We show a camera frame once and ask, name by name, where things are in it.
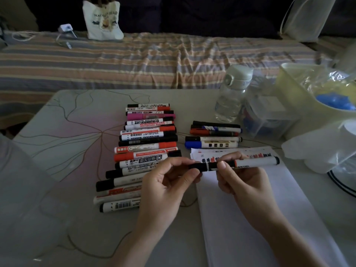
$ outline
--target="pink highlighter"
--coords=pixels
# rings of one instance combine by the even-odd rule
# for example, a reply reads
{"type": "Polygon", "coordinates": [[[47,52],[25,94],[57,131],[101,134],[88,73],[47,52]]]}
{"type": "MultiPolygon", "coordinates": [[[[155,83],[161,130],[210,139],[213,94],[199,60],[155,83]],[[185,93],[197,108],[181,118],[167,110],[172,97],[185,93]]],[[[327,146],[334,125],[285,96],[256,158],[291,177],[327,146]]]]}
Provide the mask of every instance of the pink highlighter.
{"type": "Polygon", "coordinates": [[[176,115],[174,114],[174,111],[172,111],[172,110],[167,110],[167,111],[128,111],[128,112],[126,112],[126,115],[127,115],[128,121],[164,118],[164,117],[173,117],[173,118],[176,117],[176,115]]]}

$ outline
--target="stack of paper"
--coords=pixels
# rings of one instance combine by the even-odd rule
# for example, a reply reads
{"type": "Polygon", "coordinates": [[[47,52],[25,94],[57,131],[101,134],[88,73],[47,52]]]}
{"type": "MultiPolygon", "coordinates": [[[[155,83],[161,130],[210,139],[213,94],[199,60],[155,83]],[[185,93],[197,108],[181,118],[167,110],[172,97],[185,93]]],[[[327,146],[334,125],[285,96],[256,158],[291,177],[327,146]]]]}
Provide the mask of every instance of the stack of paper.
{"type": "MultiPolygon", "coordinates": [[[[272,148],[261,147],[227,151],[192,149],[191,158],[203,162],[214,161],[236,150],[252,158],[263,154],[278,156],[272,148]]],[[[334,239],[282,160],[279,165],[267,166],[265,170],[278,206],[289,222],[329,266],[348,266],[334,239]]],[[[234,198],[219,189],[215,172],[205,172],[197,184],[197,190],[210,267],[278,266],[268,243],[247,222],[234,198]]]]}

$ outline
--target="forearm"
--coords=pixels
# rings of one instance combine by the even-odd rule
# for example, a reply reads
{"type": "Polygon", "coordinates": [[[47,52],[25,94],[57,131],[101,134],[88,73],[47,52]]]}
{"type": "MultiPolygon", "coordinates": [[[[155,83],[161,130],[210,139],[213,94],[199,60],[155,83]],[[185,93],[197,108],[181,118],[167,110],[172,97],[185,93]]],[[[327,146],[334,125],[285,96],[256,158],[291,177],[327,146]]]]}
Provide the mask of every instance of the forearm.
{"type": "Polygon", "coordinates": [[[108,267],[145,266],[162,235],[162,233],[149,229],[133,230],[127,242],[118,247],[108,267]]]}
{"type": "Polygon", "coordinates": [[[262,235],[282,267],[327,267],[287,220],[276,223],[262,235]]]}

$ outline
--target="yellow bin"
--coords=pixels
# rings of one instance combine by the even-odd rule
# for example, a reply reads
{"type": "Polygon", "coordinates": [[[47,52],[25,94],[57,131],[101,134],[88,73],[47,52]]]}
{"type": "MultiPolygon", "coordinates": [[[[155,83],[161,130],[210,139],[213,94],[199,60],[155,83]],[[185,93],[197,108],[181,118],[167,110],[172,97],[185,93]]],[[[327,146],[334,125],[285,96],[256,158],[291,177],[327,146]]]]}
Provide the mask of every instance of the yellow bin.
{"type": "MultiPolygon", "coordinates": [[[[285,133],[286,139],[321,128],[335,121],[356,119],[356,111],[329,107],[316,100],[313,94],[296,82],[295,78],[305,70],[318,69],[318,67],[318,65],[284,63],[279,68],[276,87],[301,116],[301,119],[285,133]]],[[[343,90],[342,94],[349,96],[351,102],[355,104],[355,82],[343,90]]]]}

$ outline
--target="marker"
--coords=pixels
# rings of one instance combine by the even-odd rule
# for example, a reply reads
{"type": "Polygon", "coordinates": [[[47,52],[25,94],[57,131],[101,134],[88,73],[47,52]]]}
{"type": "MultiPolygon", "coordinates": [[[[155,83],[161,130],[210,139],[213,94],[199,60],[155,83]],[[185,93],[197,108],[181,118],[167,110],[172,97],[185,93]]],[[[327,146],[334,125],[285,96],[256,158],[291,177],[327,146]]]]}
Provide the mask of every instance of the marker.
{"type": "Polygon", "coordinates": [[[159,132],[159,131],[175,131],[177,132],[176,127],[173,126],[160,126],[160,127],[147,127],[147,128],[140,128],[140,129],[132,129],[132,130],[122,130],[120,131],[120,135],[127,135],[127,134],[136,134],[136,133],[146,133],[146,132],[159,132]]]}
{"type": "Polygon", "coordinates": [[[173,121],[173,117],[164,117],[158,119],[145,119],[145,120],[135,120],[135,121],[127,121],[125,125],[137,125],[137,124],[144,124],[144,123],[159,123],[165,121],[173,121]]]}
{"type": "MultiPolygon", "coordinates": [[[[279,158],[276,156],[262,157],[262,158],[253,158],[253,159],[244,159],[244,160],[232,160],[227,161],[232,168],[254,168],[262,166],[271,166],[278,165],[279,158]]],[[[217,170],[217,162],[209,163],[195,163],[188,166],[189,169],[196,168],[200,172],[208,172],[211,170],[217,170]]]]}
{"type": "Polygon", "coordinates": [[[119,136],[118,138],[121,141],[131,141],[134,139],[161,138],[161,137],[173,136],[175,134],[176,134],[175,131],[143,132],[143,133],[122,135],[122,136],[119,136]]]}
{"type": "Polygon", "coordinates": [[[140,166],[152,162],[160,162],[167,159],[168,157],[181,157],[181,156],[182,156],[181,151],[176,150],[168,153],[159,154],[158,156],[148,156],[148,157],[141,157],[141,158],[136,158],[131,160],[120,161],[115,164],[115,168],[124,169],[127,167],[140,166]]]}
{"type": "Polygon", "coordinates": [[[202,128],[206,130],[213,130],[213,131],[227,131],[227,132],[236,132],[236,133],[242,133],[241,128],[235,128],[235,127],[221,127],[221,126],[201,126],[201,125],[191,125],[190,129],[196,129],[196,128],[202,128]]]}
{"type": "Polygon", "coordinates": [[[159,162],[147,163],[123,169],[108,170],[105,172],[106,179],[118,178],[122,176],[134,175],[142,172],[149,172],[154,169],[159,162]]]}
{"type": "Polygon", "coordinates": [[[133,207],[139,207],[141,202],[141,197],[135,197],[133,199],[117,200],[115,202],[105,202],[99,207],[100,212],[111,212],[118,211],[122,209],[128,209],[133,207]]]}
{"type": "Polygon", "coordinates": [[[174,121],[164,121],[164,122],[157,122],[157,123],[138,123],[136,125],[125,125],[124,129],[125,130],[140,129],[140,128],[145,128],[145,127],[158,127],[158,126],[166,126],[166,125],[173,125],[173,124],[174,124],[174,121]]]}
{"type": "Polygon", "coordinates": [[[114,187],[119,187],[125,184],[133,184],[142,182],[142,179],[146,175],[147,172],[142,172],[139,174],[128,175],[123,177],[118,177],[114,179],[107,179],[104,181],[96,182],[96,192],[105,191],[109,189],[113,189],[114,187]]]}
{"type": "Polygon", "coordinates": [[[173,110],[141,110],[141,111],[127,111],[126,112],[126,116],[128,116],[128,114],[174,114],[173,110]]]}
{"type": "Polygon", "coordinates": [[[125,108],[125,111],[147,111],[147,110],[170,110],[171,107],[166,106],[156,106],[156,107],[132,107],[132,108],[125,108]]]}
{"type": "Polygon", "coordinates": [[[119,141],[118,145],[122,146],[132,146],[132,145],[139,145],[139,144],[151,144],[151,143],[159,143],[159,142],[171,142],[171,141],[178,141],[177,135],[171,135],[162,138],[150,138],[150,139],[135,139],[129,141],[119,141]]]}
{"type": "Polygon", "coordinates": [[[237,137],[238,133],[237,132],[227,132],[227,131],[212,131],[212,130],[206,130],[206,129],[201,129],[201,128],[195,128],[191,129],[190,134],[192,135],[197,135],[197,136],[220,136],[220,137],[237,137]]]}
{"type": "Polygon", "coordinates": [[[237,141],[186,141],[184,146],[190,148],[237,148],[237,141]]]}
{"type": "Polygon", "coordinates": [[[176,142],[159,142],[159,143],[152,143],[152,144],[115,147],[114,152],[116,154],[122,154],[122,153],[127,153],[127,152],[140,152],[140,151],[147,151],[147,150],[172,148],[172,147],[176,147],[176,146],[177,146],[176,142]]]}
{"type": "Polygon", "coordinates": [[[96,197],[106,197],[111,195],[123,194],[132,191],[141,190],[142,182],[134,183],[134,184],[126,184],[120,187],[114,187],[108,190],[104,190],[98,193],[96,197]]]}
{"type": "Polygon", "coordinates": [[[104,197],[94,197],[93,203],[94,205],[105,203],[105,202],[113,202],[116,200],[123,200],[123,199],[131,199],[133,197],[141,197],[141,189],[138,191],[131,191],[122,194],[104,196],[104,197]]]}
{"type": "Polygon", "coordinates": [[[240,125],[235,125],[231,123],[209,123],[209,122],[193,121],[193,125],[241,128],[240,125]]]}
{"type": "Polygon", "coordinates": [[[241,137],[194,137],[186,136],[185,141],[236,141],[242,142],[241,137]]]}
{"type": "Polygon", "coordinates": [[[164,118],[164,117],[173,117],[175,118],[176,115],[174,113],[130,113],[127,115],[128,121],[134,120],[142,120],[142,119],[156,119],[156,118],[164,118]]]}
{"type": "Polygon", "coordinates": [[[169,103],[161,104],[128,104],[127,107],[169,107],[169,103]]]}
{"type": "Polygon", "coordinates": [[[140,157],[148,157],[148,156],[157,156],[159,154],[168,153],[171,151],[177,151],[178,147],[170,147],[170,148],[163,148],[157,150],[147,150],[147,151],[140,151],[140,152],[129,152],[124,154],[116,154],[114,155],[113,159],[115,162],[125,161],[130,159],[136,159],[140,157]]]}

